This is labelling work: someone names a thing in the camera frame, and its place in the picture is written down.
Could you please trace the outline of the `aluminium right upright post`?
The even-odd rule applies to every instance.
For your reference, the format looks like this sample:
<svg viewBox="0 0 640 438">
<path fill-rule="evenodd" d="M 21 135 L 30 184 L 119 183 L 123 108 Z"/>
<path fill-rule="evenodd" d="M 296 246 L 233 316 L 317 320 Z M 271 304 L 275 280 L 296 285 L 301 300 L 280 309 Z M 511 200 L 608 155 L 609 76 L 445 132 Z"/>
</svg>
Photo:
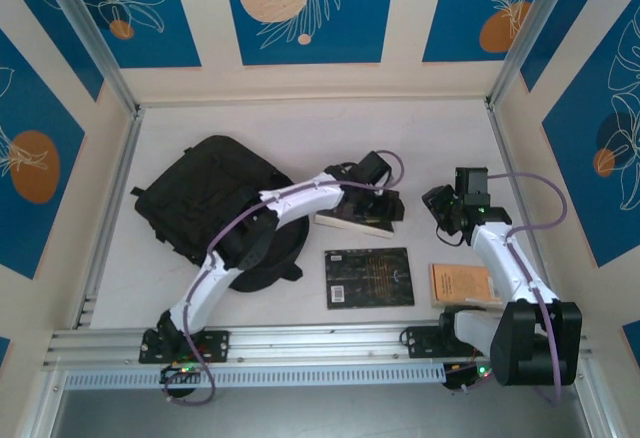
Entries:
<svg viewBox="0 0 640 438">
<path fill-rule="evenodd" d="M 500 71 L 486 96 L 486 106 L 494 112 L 508 92 L 513 80 L 529 55 L 558 0 L 534 0 L 528 14 L 507 52 Z"/>
</svg>

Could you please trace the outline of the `aluminium mounting rail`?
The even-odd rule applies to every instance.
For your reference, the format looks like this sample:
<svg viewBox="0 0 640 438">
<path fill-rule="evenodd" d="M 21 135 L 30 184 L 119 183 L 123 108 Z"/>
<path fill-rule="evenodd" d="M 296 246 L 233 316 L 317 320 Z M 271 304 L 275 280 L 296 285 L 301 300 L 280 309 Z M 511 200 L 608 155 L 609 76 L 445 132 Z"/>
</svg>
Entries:
<svg viewBox="0 0 640 438">
<path fill-rule="evenodd" d="M 409 326 L 438 325 L 436 320 L 299 326 L 223 326 L 229 348 L 220 367 L 303 366 L 411 363 L 400 342 Z M 140 329 L 56 330 L 45 348 L 46 370 L 141 368 Z"/>
</svg>

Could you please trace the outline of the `aluminium upright post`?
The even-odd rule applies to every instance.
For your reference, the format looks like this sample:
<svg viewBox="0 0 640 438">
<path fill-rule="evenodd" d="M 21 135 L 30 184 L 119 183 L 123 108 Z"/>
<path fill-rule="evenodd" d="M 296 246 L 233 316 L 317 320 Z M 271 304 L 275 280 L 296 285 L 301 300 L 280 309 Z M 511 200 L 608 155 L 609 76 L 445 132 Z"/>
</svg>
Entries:
<svg viewBox="0 0 640 438">
<path fill-rule="evenodd" d="M 528 14 L 507 52 L 500 71 L 486 96 L 486 106 L 494 112 L 508 92 L 513 80 L 529 55 L 558 0 L 534 0 Z"/>
<path fill-rule="evenodd" d="M 126 83 L 120 67 L 83 0 L 56 0 L 75 34 L 110 85 L 119 103 L 136 117 L 139 103 Z"/>
</svg>

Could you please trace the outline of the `aluminium right side rail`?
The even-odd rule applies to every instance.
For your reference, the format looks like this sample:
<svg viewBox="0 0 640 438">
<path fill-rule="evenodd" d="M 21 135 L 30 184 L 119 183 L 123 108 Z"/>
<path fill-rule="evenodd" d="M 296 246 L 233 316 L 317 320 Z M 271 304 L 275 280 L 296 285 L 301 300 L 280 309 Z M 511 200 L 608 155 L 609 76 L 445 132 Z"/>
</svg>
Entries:
<svg viewBox="0 0 640 438">
<path fill-rule="evenodd" d="M 568 212 L 567 200 L 563 192 L 560 190 L 560 188 L 556 186 L 553 182 L 548 180 L 547 178 L 531 172 L 519 172 L 514 168 L 511 155 L 510 155 L 510 150 L 509 150 L 505 135 L 500 127 L 497 114 L 495 111 L 491 112 L 488 109 L 487 109 L 487 114 L 491 122 L 494 135 L 495 135 L 497 144 L 499 146 L 502 160 L 505 166 L 505 173 L 502 174 L 502 177 L 506 177 L 510 181 L 510 184 L 516 199 L 516 204 L 520 213 L 520 217 L 522 219 L 522 224 L 520 226 L 514 226 L 506 234 L 506 238 L 504 239 L 505 246 L 508 248 L 509 253 L 512 255 L 513 259 L 516 261 L 517 266 L 521 269 L 521 272 L 524 275 L 524 281 L 527 284 L 527 287 L 530 293 L 532 294 L 534 300 L 540 303 L 544 302 L 547 304 L 551 304 L 555 300 L 558 300 L 558 297 L 548 286 L 548 283 L 547 283 L 548 277 L 546 274 L 546 269 L 543 264 L 541 254 L 538 249 L 538 245 L 535 240 L 535 236 L 533 232 L 551 229 L 553 227 L 558 226 L 560 223 L 562 223 L 566 218 L 566 215 Z M 525 207 L 524 199 L 522 197 L 522 193 L 517 181 L 518 178 L 535 179 L 549 186 L 551 189 L 553 189 L 556 195 L 559 197 L 560 203 L 561 203 L 561 213 L 559 217 L 551 222 L 533 224 L 529 219 L 529 216 Z M 520 245 L 518 244 L 518 240 L 516 238 L 517 233 L 526 234 L 527 239 L 529 240 L 529 244 L 531 245 L 531 250 L 534 252 L 534 258 L 536 259 L 536 264 L 540 265 L 540 269 L 542 270 L 542 276 L 539 276 L 537 274 L 538 269 L 529 263 L 527 256 L 521 250 Z"/>
</svg>

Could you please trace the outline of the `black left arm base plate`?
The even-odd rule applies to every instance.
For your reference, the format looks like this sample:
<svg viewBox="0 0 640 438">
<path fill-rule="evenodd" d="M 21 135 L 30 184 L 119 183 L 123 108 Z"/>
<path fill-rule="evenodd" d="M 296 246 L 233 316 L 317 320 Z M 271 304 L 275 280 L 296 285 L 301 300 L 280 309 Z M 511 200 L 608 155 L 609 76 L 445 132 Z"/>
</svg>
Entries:
<svg viewBox="0 0 640 438">
<path fill-rule="evenodd" d="M 191 336 L 198 353 L 206 363 L 225 363 L 229 348 L 228 331 L 200 331 Z M 142 335 L 138 362 L 164 364 L 197 362 L 196 354 L 180 331 L 161 333 L 147 329 Z"/>
</svg>

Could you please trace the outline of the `black book with barcode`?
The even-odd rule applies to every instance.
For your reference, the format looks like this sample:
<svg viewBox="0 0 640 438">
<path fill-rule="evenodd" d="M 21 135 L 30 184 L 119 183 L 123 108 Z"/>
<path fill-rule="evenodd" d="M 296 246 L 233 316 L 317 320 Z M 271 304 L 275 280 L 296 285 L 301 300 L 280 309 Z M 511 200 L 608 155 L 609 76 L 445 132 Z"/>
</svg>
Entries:
<svg viewBox="0 0 640 438">
<path fill-rule="evenodd" d="M 415 305 L 406 248 L 329 250 L 324 266 L 329 310 Z"/>
</svg>

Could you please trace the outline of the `black thick paperback book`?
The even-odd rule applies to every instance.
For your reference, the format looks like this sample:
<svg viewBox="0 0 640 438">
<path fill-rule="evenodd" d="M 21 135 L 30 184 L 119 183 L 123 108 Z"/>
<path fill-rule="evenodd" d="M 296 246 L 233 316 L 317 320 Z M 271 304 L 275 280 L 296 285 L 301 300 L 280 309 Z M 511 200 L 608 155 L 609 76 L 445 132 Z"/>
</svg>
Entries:
<svg viewBox="0 0 640 438">
<path fill-rule="evenodd" d="M 345 198 L 336 208 L 317 212 L 314 223 L 392 238 L 394 224 L 402 222 L 404 214 L 405 206 L 397 191 L 363 192 L 357 199 Z"/>
</svg>

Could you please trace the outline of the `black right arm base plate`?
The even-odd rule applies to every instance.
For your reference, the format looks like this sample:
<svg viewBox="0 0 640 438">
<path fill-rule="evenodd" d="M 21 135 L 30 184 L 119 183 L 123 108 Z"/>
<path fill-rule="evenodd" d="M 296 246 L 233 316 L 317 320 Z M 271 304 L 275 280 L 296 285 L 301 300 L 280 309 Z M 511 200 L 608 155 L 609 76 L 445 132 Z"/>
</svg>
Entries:
<svg viewBox="0 0 640 438">
<path fill-rule="evenodd" d="M 470 359 L 472 355 L 485 361 L 496 327 L 463 329 L 458 336 L 454 327 L 440 325 L 409 326 L 401 332 L 400 342 L 412 359 Z"/>
</svg>

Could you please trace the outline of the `black backpack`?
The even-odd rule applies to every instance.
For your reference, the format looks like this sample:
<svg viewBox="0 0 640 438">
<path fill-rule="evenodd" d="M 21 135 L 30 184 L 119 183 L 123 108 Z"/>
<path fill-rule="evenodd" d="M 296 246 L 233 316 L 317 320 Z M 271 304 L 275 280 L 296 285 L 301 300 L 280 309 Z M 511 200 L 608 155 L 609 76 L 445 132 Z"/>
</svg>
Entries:
<svg viewBox="0 0 640 438">
<path fill-rule="evenodd" d="M 146 219 L 156 238 L 196 266 L 233 218 L 255 203 L 261 191 L 291 186 L 275 166 L 228 136 L 213 135 L 186 149 L 147 188 L 134 187 L 135 211 Z M 295 282 L 296 265 L 309 233 L 309 219 L 280 228 L 264 259 L 237 277 L 230 288 L 252 293 L 284 279 Z"/>
</svg>

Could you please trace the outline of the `tan orange paperback book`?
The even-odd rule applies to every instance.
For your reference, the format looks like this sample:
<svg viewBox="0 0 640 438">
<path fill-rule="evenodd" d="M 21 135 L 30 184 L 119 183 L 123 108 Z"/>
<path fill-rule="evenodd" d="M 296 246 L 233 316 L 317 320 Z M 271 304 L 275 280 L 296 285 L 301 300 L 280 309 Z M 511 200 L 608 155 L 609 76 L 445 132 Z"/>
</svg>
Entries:
<svg viewBox="0 0 640 438">
<path fill-rule="evenodd" d="M 503 300 L 485 267 L 432 264 L 431 301 L 434 306 L 501 307 Z"/>
</svg>

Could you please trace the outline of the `aluminium left side rail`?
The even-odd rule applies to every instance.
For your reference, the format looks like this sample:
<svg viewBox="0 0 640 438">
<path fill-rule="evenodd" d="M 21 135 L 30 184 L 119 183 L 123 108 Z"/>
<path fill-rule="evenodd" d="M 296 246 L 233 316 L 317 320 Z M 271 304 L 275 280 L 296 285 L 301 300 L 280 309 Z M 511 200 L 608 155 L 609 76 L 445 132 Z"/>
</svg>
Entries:
<svg viewBox="0 0 640 438">
<path fill-rule="evenodd" d="M 95 244 L 92 248 L 88 268 L 85 273 L 84 287 L 80 295 L 78 309 L 71 322 L 72 329 L 83 327 L 82 315 L 84 314 L 85 304 L 89 301 L 89 297 L 96 295 L 99 290 L 122 199 L 125 194 L 126 182 L 135 155 L 144 114 L 144 108 L 139 107 L 136 113 L 132 116 L 130 124 L 128 125 L 124 144 L 110 183 L 109 193 L 107 194 L 108 200 L 96 235 Z"/>
</svg>

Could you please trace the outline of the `aluminium left upright post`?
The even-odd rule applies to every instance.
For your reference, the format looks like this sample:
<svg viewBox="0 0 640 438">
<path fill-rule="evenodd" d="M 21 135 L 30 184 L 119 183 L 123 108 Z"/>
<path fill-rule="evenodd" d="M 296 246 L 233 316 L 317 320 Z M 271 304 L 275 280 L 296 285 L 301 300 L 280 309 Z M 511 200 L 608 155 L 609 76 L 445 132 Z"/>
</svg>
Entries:
<svg viewBox="0 0 640 438">
<path fill-rule="evenodd" d="M 83 0 L 56 0 L 75 34 L 110 85 L 119 103 L 136 117 L 139 103 L 126 83 L 120 67 Z"/>
</svg>

